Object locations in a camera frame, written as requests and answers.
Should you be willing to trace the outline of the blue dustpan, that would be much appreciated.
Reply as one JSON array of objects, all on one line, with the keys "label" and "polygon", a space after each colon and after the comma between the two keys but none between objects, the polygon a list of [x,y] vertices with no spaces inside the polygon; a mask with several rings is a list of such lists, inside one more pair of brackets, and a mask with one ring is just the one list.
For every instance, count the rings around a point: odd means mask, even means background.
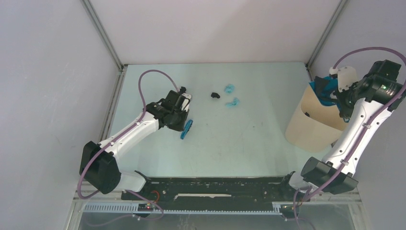
[{"label": "blue dustpan", "polygon": [[316,95],[317,99],[323,106],[334,106],[337,105],[337,97],[334,95],[334,92],[338,88],[338,80],[337,78],[331,77],[331,76],[326,76],[323,77],[325,79],[329,80],[329,84],[326,87],[327,92],[322,94],[322,96],[317,96],[314,91],[314,81],[311,81],[309,83],[310,87],[312,88],[314,94]]}]

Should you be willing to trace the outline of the blue hand brush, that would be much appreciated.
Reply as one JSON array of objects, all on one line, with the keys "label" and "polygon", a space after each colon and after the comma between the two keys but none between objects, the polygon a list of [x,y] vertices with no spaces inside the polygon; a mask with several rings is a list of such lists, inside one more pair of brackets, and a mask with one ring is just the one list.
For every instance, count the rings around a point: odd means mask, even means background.
[{"label": "blue hand brush", "polygon": [[193,120],[190,119],[186,122],[185,126],[184,126],[184,130],[181,132],[180,138],[184,139],[187,135],[187,133],[190,131],[190,128],[192,127],[193,124]]}]

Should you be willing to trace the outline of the black paper scrap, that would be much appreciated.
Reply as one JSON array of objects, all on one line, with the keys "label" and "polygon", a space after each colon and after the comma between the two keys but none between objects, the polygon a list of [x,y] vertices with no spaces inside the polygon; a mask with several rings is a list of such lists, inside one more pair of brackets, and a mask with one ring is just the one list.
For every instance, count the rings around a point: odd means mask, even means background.
[{"label": "black paper scrap", "polygon": [[183,86],[182,86],[182,87],[180,88],[180,90],[179,90],[179,93],[181,93],[181,94],[182,94],[182,93],[185,93],[185,92],[186,92],[186,90],[187,90],[187,89],[186,89],[185,87],[183,87]]},{"label": "black paper scrap", "polygon": [[218,93],[216,93],[216,92],[211,93],[211,97],[212,97],[213,99],[220,99],[220,98],[221,98],[221,96],[220,96]]}]

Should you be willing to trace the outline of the light blue scrap top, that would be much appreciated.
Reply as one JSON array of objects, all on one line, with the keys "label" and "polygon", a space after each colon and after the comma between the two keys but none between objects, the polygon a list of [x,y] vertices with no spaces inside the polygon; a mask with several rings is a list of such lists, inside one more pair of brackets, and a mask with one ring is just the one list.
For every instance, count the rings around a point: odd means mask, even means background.
[{"label": "light blue scrap top", "polygon": [[226,94],[231,94],[235,90],[235,86],[233,84],[228,84],[225,86],[224,92]]}]

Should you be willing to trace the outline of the light blue scrap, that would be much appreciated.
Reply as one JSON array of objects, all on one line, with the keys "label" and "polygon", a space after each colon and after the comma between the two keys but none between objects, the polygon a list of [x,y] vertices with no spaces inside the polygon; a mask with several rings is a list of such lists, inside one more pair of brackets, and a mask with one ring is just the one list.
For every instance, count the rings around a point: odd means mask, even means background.
[{"label": "light blue scrap", "polygon": [[224,92],[226,94],[231,94],[235,90],[235,86],[233,84],[228,84],[225,86]]},{"label": "light blue scrap", "polygon": [[226,106],[227,108],[232,108],[232,107],[238,106],[239,103],[240,103],[240,100],[239,100],[238,98],[234,98],[231,102],[227,102],[227,103],[225,104],[225,106]]}]

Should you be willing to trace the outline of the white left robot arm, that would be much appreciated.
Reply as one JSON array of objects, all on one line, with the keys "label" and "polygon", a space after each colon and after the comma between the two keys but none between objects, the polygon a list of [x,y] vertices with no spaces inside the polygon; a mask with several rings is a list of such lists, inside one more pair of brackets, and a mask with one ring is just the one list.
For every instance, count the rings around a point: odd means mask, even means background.
[{"label": "white left robot arm", "polygon": [[139,199],[151,195],[147,177],[138,171],[124,171],[124,156],[136,144],[163,127],[186,132],[185,123],[192,96],[181,90],[170,91],[166,98],[146,104],[142,113],[115,135],[99,142],[88,142],[82,152],[79,173],[102,194],[131,190]]}]

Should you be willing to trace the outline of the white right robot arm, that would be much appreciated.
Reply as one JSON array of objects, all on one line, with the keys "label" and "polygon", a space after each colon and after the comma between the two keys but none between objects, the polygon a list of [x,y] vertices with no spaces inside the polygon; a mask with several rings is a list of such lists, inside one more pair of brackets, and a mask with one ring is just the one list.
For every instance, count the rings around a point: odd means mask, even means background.
[{"label": "white right robot arm", "polygon": [[352,67],[331,67],[329,75],[337,80],[332,94],[339,107],[339,116],[348,126],[334,147],[322,160],[308,159],[301,172],[290,173],[288,182],[279,186],[279,196],[293,199],[298,189],[320,188],[331,194],[353,190],[357,164],[371,138],[406,96],[405,88],[396,81],[401,64],[376,61],[369,72],[358,79]]}]

